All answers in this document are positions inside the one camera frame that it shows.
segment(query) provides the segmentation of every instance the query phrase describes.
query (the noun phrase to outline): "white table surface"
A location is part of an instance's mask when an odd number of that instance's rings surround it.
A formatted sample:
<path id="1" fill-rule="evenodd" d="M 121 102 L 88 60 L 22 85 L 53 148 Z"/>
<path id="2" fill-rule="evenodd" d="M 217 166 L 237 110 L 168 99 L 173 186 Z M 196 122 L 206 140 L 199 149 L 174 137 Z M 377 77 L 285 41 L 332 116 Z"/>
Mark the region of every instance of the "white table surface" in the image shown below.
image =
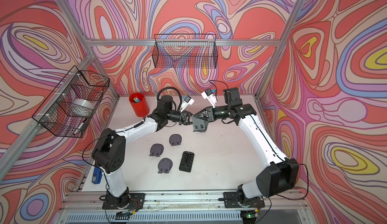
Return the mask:
<path id="1" fill-rule="evenodd" d="M 185 110 L 193 114 L 210 106 L 209 101 L 201 96 L 192 98 L 195 100 L 194 104 L 187 106 Z M 244 104 L 251 104 L 257 111 L 253 96 L 243 95 L 241 99 Z M 146 100 L 152 112 L 156 107 L 156 96 L 147 96 Z M 218 96 L 218 100 L 217 106 L 225 105 L 223 95 Z M 179 104 L 178 97 L 174 97 L 174 101 Z M 121 97 L 109 128 L 119 129 L 141 120 L 134 114 L 129 97 Z M 172 147 L 169 144 L 172 134 L 182 136 L 181 145 Z M 153 144 L 163 144 L 164 152 L 160 157 L 149 156 Z M 195 154 L 191 173 L 179 170 L 184 151 Z M 169 158 L 173 162 L 168 174 L 158 173 L 157 165 L 162 158 Z M 235 189 L 238 185 L 255 179 L 258 172 L 254 170 L 254 166 L 258 164 L 258 155 L 243 131 L 235 123 L 223 124 L 217 120 L 208 124 L 205 133 L 193 132 L 192 125 L 177 123 L 127 145 L 122 172 L 130 191 L 218 190 Z M 94 167 L 90 168 L 82 191 L 105 191 L 104 177 L 98 185 L 91 183 L 93 171 Z"/>

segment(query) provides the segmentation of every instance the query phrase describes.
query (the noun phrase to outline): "wall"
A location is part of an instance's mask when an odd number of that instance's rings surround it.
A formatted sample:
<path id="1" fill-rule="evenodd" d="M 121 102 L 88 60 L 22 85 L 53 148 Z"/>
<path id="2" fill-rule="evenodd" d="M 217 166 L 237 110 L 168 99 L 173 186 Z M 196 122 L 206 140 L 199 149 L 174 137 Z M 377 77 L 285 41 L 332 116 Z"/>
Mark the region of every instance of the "wall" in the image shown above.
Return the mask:
<path id="1" fill-rule="evenodd" d="M 386 39 L 387 0 L 308 0 L 260 94 L 317 223 L 387 222 Z"/>
<path id="2" fill-rule="evenodd" d="M 3 154 L 85 52 L 54 0 L 0 0 L 0 5 Z M 0 182 L 1 224 L 50 222 L 65 194 L 77 184 L 85 166 L 82 150 L 100 134 L 112 99 L 107 92 L 83 139 L 55 137 L 45 129 L 39 132 Z"/>
<path id="3" fill-rule="evenodd" d="M 89 38 L 152 39 L 157 33 L 215 33 L 219 39 L 278 39 L 295 0 L 67 0 Z M 97 47 L 119 94 L 165 86 L 200 94 L 209 80 L 253 94 L 273 47 L 219 47 L 218 68 L 154 69 L 152 47 Z"/>

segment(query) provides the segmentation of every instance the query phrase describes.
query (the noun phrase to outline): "blue connector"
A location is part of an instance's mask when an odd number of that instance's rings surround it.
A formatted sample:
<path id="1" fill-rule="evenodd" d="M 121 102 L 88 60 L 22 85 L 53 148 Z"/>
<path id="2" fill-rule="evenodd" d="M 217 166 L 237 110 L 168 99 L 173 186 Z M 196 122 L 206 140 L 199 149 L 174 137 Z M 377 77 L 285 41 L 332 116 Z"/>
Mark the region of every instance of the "blue connector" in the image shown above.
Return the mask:
<path id="1" fill-rule="evenodd" d="M 94 167 L 94 173 L 93 173 L 93 178 L 91 182 L 97 185 L 101 182 L 101 178 L 102 178 L 102 171 L 100 170 L 100 168 Z"/>

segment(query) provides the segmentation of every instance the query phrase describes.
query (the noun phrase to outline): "metal rail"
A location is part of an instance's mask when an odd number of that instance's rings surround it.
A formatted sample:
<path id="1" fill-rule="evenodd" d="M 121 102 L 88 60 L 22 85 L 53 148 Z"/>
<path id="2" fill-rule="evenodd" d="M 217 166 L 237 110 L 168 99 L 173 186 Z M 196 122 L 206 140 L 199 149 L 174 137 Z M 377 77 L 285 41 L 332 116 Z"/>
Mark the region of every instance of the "metal rail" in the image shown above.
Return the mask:
<path id="1" fill-rule="evenodd" d="M 92 46 L 154 46 L 154 39 L 87 39 Z M 194 41 L 194 39 L 184 39 L 184 41 Z M 217 46 L 279 46 L 279 39 L 217 39 Z"/>
<path id="2" fill-rule="evenodd" d="M 203 211 L 203 210 L 220 210 L 224 209 L 223 192 L 235 190 L 189 190 L 189 191 L 137 191 L 138 193 L 145 193 L 144 211 L 164 208 L 166 211 Z M 103 201 L 99 199 L 101 195 L 106 192 L 70 192 L 63 199 L 61 209 L 69 206 L 82 206 L 95 208 L 101 207 Z M 288 198 L 300 198 L 304 194 L 297 189 L 284 191 L 283 194 Z M 273 203 L 273 209 L 298 209 L 301 206 L 308 208 L 305 200 L 293 201 L 282 197 L 270 197 Z M 235 208 L 236 210 L 249 210 L 251 208 Z"/>

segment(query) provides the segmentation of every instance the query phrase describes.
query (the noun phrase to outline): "mounting plate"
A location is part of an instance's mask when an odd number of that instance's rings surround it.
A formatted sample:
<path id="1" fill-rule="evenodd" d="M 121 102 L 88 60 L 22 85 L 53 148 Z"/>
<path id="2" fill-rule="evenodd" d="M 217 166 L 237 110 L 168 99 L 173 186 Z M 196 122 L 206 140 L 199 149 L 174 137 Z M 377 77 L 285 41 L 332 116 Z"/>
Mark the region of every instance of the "mounting plate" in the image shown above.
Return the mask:
<path id="1" fill-rule="evenodd" d="M 258 209 L 261 209 L 265 207 L 265 202 L 263 198 L 260 197 L 248 199 L 247 203 L 245 203 L 247 206 L 241 206 L 238 203 L 238 195 L 236 192 L 223 192 L 223 198 L 226 199 L 224 201 L 226 208 L 258 207 Z"/>
<path id="2" fill-rule="evenodd" d="M 129 193 L 129 195 L 130 195 L 131 199 L 138 200 L 138 202 L 140 203 L 140 209 L 142 209 L 144 206 L 145 193 Z M 129 202 L 129 205 L 126 209 L 136 208 L 137 201 L 134 201 L 134 200 L 131 200 Z M 118 210 L 118 208 L 115 205 L 115 202 L 112 199 L 110 199 L 109 197 L 107 197 L 106 201 L 103 202 L 102 209 Z"/>

